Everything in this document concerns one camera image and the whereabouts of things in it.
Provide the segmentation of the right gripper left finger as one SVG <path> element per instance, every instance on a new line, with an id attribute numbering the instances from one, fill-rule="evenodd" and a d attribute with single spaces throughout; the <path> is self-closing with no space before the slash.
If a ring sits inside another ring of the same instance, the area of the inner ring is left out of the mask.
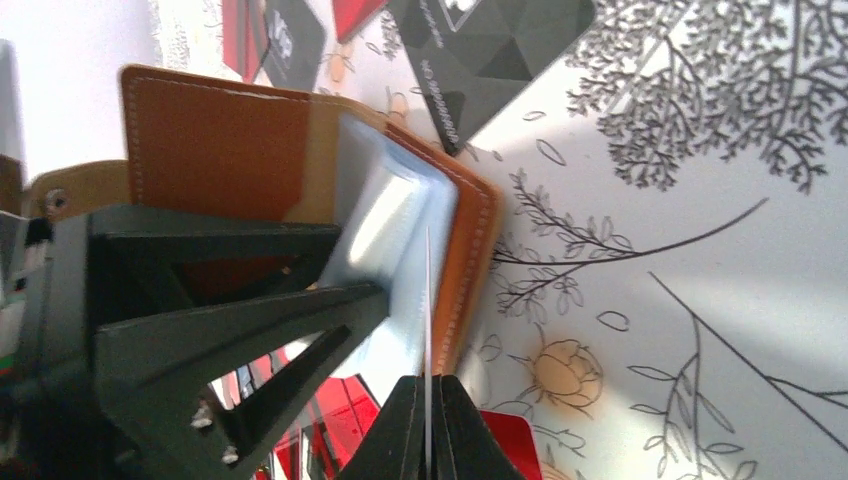
<path id="1" fill-rule="evenodd" d="M 415 480 L 424 471 L 424 379 L 404 376 L 337 480 Z"/>

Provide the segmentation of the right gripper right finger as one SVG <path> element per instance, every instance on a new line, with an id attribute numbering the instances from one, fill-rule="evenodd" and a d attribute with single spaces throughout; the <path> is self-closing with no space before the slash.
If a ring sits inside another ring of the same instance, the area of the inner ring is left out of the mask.
<path id="1" fill-rule="evenodd" d="M 461 382 L 454 376 L 437 375 L 432 387 L 431 477 L 522 479 Z"/>

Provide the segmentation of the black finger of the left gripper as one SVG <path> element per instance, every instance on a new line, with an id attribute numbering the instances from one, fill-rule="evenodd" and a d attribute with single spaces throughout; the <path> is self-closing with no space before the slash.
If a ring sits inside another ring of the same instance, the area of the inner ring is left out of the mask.
<path id="1" fill-rule="evenodd" d="M 130 444 L 132 479 L 247 479 L 318 387 L 387 317 L 378 285 L 319 288 L 118 322 L 95 337 L 95 390 Z M 208 384 L 286 344 L 311 344 L 229 410 Z"/>
<path id="2" fill-rule="evenodd" d="M 115 205 L 60 222 L 39 274 L 45 312 L 172 312 L 308 293 L 341 229 L 333 224 L 279 223 L 197 215 L 138 205 Z M 285 258 L 290 274 L 275 267 L 240 285 L 233 269 L 211 273 L 226 292 L 210 299 L 182 281 L 183 264 Z"/>

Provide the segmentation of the brown leather card holder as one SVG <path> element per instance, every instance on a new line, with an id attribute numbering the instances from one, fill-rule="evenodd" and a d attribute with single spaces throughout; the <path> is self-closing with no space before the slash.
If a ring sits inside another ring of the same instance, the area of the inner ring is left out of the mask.
<path id="1" fill-rule="evenodd" d="M 242 219 L 340 220 L 337 186 L 353 184 L 358 161 L 352 143 L 339 137 L 339 122 L 360 120 L 457 187 L 433 332 L 434 372 L 455 371 L 501 228 L 498 187 L 349 98 L 143 65 L 122 70 L 120 89 L 126 158 L 39 175 L 23 193 L 26 215 L 59 221 L 137 203 Z"/>

